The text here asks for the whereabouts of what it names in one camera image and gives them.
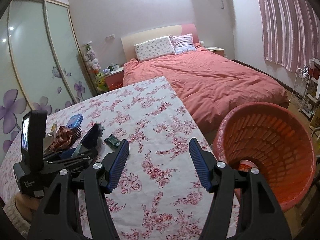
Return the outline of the striped pink pillow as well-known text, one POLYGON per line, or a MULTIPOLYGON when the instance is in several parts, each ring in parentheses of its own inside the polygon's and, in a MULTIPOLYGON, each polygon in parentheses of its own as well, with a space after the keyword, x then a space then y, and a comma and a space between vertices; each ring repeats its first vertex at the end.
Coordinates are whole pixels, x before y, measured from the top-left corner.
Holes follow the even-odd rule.
POLYGON ((195 51, 192 33, 186 35, 170 35, 170 40, 175 50, 175 54, 181 54, 189 51, 195 51))

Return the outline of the bed with coral duvet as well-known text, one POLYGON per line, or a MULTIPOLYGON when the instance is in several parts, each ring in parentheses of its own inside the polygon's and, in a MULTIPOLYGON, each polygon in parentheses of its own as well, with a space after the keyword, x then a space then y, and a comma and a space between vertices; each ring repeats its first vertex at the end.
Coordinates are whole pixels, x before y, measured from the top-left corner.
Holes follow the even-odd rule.
POLYGON ((218 129, 235 107, 269 102, 287 108, 285 88, 275 79, 200 46, 194 24, 172 25, 121 38, 127 62, 123 85, 164 76, 203 134, 218 129), (140 62, 135 45, 163 36, 190 34, 195 51, 140 62))

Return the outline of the hanging plush toys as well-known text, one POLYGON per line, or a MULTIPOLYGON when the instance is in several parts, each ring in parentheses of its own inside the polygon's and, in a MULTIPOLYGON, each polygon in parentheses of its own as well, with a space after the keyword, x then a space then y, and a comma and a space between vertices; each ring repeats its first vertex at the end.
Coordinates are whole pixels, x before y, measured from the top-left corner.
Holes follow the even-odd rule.
POLYGON ((108 92, 109 89, 101 72, 99 60, 92 48, 92 41, 85 44, 84 60, 88 70, 92 73, 92 79, 97 91, 99 93, 108 92))

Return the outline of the right nightstand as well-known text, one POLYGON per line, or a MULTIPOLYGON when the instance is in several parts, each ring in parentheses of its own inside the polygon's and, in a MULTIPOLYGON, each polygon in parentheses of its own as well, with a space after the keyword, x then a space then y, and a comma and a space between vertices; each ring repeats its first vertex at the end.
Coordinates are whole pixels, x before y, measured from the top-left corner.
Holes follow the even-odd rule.
POLYGON ((219 47, 206 47, 208 51, 211 51, 214 54, 225 57, 225 50, 219 47))

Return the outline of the small dark green packet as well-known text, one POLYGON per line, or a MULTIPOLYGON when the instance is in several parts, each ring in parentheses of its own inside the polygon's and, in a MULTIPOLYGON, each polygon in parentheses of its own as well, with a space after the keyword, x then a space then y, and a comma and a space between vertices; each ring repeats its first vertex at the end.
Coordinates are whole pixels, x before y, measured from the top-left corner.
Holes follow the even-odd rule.
POLYGON ((121 141, 117 139, 113 134, 109 135, 104 142, 109 146, 118 147, 121 144, 121 141))

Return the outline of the blue tissue packet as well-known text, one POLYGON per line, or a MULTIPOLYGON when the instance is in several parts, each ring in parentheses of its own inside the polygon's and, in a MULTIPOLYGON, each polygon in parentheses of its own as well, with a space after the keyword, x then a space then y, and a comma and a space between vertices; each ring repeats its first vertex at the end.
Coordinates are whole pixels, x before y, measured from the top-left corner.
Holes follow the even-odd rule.
POLYGON ((68 129, 77 128, 81 125, 82 121, 83 121, 83 116, 81 114, 73 115, 67 122, 66 127, 68 129))

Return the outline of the pink left nightstand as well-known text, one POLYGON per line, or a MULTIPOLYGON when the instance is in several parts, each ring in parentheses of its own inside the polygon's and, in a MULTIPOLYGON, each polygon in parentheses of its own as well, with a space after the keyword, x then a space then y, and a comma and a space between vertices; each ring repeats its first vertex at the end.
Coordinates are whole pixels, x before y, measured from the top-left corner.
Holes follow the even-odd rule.
POLYGON ((105 75, 105 83, 108 90, 116 90, 123 87, 124 68, 120 67, 118 70, 112 71, 111 74, 105 75))

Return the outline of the floral white pillow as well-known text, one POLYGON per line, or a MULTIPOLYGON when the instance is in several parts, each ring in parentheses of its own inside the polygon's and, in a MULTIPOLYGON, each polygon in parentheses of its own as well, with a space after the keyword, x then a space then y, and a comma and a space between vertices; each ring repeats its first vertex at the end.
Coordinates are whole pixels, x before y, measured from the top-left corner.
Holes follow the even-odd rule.
POLYGON ((134 45, 139 62, 175 54, 170 36, 162 36, 134 45))

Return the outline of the glass sliding wardrobe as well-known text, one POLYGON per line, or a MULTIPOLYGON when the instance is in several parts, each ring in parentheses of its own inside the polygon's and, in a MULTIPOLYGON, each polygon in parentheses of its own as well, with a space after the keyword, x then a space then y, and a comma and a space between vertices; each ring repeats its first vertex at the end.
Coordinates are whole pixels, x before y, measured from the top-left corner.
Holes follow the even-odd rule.
POLYGON ((12 0, 1 17, 1 157, 30 110, 53 114, 92 95, 68 6, 12 0))

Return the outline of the pink curtain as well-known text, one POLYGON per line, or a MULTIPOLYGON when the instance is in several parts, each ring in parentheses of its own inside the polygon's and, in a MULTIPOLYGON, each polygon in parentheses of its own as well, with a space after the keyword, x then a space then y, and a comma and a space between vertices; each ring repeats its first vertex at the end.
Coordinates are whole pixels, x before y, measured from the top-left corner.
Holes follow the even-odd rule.
POLYGON ((295 73, 319 59, 319 18, 307 0, 258 0, 264 59, 295 73))

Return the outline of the orange plastic laundry basket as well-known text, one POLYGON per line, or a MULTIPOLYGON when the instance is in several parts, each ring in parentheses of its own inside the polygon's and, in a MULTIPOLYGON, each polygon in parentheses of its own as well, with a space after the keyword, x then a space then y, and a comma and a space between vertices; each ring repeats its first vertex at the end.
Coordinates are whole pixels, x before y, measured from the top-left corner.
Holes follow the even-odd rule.
POLYGON ((242 160, 255 164, 284 212, 303 199, 316 170, 309 133, 290 111, 272 103, 231 110, 217 130, 213 151, 231 167, 242 160))

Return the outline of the floral pink tablecloth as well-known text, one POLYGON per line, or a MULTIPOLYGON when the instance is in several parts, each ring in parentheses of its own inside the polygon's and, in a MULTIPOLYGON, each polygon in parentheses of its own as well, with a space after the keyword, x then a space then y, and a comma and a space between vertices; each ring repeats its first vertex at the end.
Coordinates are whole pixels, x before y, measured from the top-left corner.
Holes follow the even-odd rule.
POLYGON ((106 197, 121 239, 198 239, 212 202, 189 154, 197 124, 166 78, 129 85, 48 116, 47 128, 83 116, 82 133, 96 123, 103 136, 129 142, 119 185, 106 197))

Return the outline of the cluttered shelf rack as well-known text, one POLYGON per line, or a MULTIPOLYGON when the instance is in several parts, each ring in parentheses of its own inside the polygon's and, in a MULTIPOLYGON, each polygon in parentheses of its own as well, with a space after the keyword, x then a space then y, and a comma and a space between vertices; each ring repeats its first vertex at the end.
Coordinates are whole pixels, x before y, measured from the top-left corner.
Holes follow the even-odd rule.
POLYGON ((302 113, 309 121, 313 119, 319 109, 319 59, 309 60, 308 74, 305 80, 306 85, 302 113))

